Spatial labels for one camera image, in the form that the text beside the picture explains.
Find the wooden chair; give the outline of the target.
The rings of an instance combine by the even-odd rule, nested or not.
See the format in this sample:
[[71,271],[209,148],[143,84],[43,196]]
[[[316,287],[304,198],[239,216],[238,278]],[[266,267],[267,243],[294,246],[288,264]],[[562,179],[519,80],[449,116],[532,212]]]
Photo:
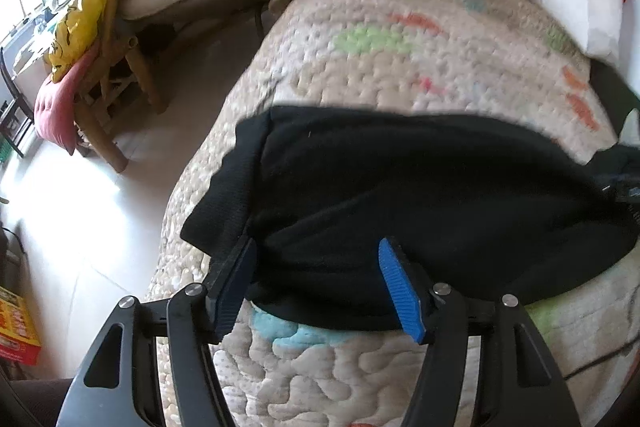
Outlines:
[[128,159],[113,139],[125,116],[126,94],[143,96],[155,113],[166,104],[157,90],[150,66],[134,32],[117,14],[119,0],[105,0],[99,16],[98,54],[79,83],[74,96],[74,124],[79,133],[76,148],[82,155],[92,150],[113,170],[122,172]]

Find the quilted heart pattern bedspread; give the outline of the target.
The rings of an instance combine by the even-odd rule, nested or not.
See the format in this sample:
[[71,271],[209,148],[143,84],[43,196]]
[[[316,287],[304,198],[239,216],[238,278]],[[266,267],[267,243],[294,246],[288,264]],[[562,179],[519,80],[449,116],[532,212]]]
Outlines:
[[[184,220],[234,142],[276,103],[401,114],[466,112],[540,131],[579,161],[617,140],[590,62],[529,0],[272,0],[278,21],[183,170],[163,222],[149,296],[200,281],[207,257]],[[400,332],[332,332],[247,303],[213,347],[240,426],[397,426],[424,350]]]

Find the black pants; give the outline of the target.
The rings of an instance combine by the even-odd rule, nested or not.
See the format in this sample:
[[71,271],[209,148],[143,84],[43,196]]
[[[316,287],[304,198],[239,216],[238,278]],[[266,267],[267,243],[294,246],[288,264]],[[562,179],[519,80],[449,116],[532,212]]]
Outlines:
[[181,237],[214,261],[253,239],[248,299],[280,319],[390,331],[382,239],[466,297],[536,303],[636,245],[630,208],[601,185],[629,163],[578,164],[537,132],[480,116],[274,106],[236,126]]

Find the red and yellow box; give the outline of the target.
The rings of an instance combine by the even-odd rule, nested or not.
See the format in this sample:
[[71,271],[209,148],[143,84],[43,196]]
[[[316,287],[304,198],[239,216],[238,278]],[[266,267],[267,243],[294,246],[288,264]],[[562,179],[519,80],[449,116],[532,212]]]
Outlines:
[[2,359],[36,366],[41,343],[25,300],[0,287],[0,355]]

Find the dark chair by window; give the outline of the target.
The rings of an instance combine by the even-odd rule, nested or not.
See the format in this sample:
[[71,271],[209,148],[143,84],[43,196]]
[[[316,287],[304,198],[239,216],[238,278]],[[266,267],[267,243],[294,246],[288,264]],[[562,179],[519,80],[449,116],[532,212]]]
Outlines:
[[1,111],[1,136],[19,158],[24,158],[25,154],[20,149],[20,145],[26,138],[29,129],[34,125],[34,111],[24,94],[17,89],[14,79],[6,67],[4,49],[0,49],[0,67],[1,79],[11,95],[11,100]]

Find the pink cushion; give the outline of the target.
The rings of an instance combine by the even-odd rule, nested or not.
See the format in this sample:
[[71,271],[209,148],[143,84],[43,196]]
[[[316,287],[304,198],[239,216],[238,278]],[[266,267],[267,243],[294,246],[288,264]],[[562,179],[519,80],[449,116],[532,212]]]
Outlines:
[[96,40],[84,55],[70,68],[59,82],[46,80],[40,87],[35,108],[34,123],[37,134],[73,155],[76,148],[74,98],[81,81],[99,54]]

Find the yellow plastic bag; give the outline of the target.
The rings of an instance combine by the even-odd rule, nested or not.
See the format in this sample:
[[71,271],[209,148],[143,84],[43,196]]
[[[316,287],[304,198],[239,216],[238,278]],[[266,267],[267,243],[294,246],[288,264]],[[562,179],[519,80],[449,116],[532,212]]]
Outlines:
[[96,40],[106,4],[107,0],[70,0],[55,17],[53,37],[44,54],[53,83],[60,82]]

